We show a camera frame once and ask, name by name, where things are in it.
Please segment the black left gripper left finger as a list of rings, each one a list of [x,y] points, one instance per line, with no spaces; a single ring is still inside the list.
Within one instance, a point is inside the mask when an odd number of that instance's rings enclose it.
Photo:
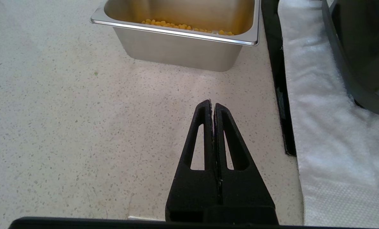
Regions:
[[[167,222],[202,223],[205,211],[221,203],[213,120],[211,101],[199,103],[165,204]],[[193,170],[191,163],[200,126],[203,126],[204,169]]]

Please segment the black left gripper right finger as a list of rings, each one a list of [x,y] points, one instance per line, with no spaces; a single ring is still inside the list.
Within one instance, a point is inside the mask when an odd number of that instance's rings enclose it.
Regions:
[[[274,201],[236,122],[219,103],[215,105],[214,130],[219,195],[213,222],[278,225]]]

